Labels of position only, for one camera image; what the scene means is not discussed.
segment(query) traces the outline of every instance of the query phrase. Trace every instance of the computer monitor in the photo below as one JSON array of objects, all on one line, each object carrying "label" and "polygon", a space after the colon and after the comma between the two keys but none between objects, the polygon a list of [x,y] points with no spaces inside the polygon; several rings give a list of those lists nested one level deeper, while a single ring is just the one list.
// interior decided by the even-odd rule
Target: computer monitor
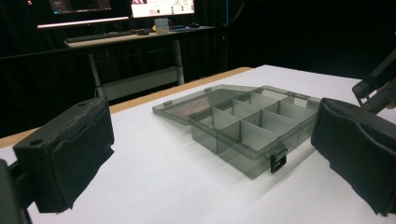
[{"label": "computer monitor", "polygon": [[130,0],[132,17],[167,17],[194,13],[193,0]]},{"label": "computer monitor", "polygon": [[128,20],[129,0],[26,0],[38,29]]}]

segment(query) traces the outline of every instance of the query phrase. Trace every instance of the white table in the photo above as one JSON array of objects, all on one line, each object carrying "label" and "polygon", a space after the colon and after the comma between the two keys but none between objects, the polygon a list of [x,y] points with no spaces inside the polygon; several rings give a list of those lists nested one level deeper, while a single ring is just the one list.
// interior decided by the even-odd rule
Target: white table
[{"label": "white table", "polygon": [[[357,104],[359,80],[262,66],[112,115],[116,142],[72,210],[38,214],[34,223],[396,223],[376,215],[311,146],[288,155],[272,175],[251,180],[191,138],[190,127],[154,115],[151,108],[219,84],[273,86]],[[379,114],[396,123],[396,110]],[[8,164],[12,148],[0,150]]]}]

